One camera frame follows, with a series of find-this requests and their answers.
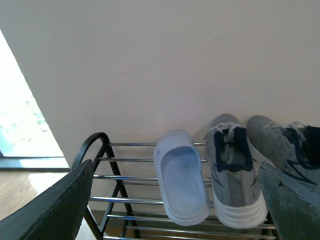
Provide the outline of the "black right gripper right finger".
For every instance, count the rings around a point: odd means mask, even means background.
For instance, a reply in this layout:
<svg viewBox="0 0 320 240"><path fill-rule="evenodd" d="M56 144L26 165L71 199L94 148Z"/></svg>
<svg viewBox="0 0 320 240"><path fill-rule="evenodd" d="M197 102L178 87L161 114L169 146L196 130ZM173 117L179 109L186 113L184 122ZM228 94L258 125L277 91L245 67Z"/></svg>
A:
<svg viewBox="0 0 320 240"><path fill-rule="evenodd" d="M258 180L281 240L320 238L320 195L263 162Z"/></svg>

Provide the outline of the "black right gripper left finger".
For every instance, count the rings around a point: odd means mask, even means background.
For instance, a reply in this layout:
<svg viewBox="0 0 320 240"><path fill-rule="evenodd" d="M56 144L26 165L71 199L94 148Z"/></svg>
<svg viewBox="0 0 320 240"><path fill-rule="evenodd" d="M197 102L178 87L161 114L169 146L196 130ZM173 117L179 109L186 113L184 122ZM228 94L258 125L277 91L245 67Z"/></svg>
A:
<svg viewBox="0 0 320 240"><path fill-rule="evenodd" d="M88 159L0 222L2 240L74 240L91 195Z"/></svg>

